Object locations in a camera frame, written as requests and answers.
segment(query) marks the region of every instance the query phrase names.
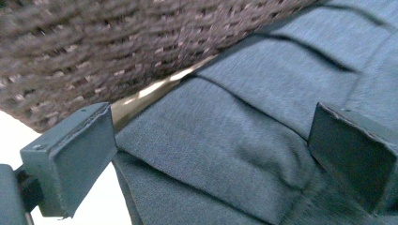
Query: white floor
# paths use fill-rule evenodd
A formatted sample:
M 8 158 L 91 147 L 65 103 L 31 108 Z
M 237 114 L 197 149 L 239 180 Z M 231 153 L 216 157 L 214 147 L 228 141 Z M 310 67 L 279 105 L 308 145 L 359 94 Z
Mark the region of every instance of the white floor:
M 0 112 L 0 163 L 14 170 L 22 165 L 19 150 L 39 134 L 11 116 Z M 109 165 L 85 197 L 74 218 L 42 217 L 38 208 L 32 212 L 35 224 L 130 224 L 129 213 L 117 183 L 115 169 Z

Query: gray fabric fold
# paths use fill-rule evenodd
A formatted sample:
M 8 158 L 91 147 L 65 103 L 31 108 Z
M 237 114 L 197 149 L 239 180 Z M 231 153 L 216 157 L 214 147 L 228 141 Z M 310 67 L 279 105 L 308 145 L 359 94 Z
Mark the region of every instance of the gray fabric fold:
M 265 224 L 127 153 L 118 154 L 115 161 L 131 194 L 140 196 L 136 202 L 144 224 Z

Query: woven wicker backrest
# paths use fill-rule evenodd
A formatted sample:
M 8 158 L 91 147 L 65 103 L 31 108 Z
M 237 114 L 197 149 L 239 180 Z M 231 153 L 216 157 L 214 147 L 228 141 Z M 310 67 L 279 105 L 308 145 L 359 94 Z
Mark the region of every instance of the woven wicker backrest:
M 6 1 L 0 109 L 45 131 L 87 104 L 131 95 L 312 2 Z

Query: wicker chair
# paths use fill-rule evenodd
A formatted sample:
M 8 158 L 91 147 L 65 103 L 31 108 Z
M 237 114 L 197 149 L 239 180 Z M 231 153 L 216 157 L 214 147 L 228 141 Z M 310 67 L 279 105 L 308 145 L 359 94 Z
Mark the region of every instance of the wicker chair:
M 43 132 L 237 43 L 314 0 L 6 1 L 0 109 Z

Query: brown wicker weave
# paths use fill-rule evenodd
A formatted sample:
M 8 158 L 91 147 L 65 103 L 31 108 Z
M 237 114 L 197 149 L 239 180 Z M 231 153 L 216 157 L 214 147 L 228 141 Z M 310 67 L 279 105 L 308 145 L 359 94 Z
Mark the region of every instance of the brown wicker weave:
M 0 109 L 42 132 L 314 0 L 19 0 L 0 8 Z

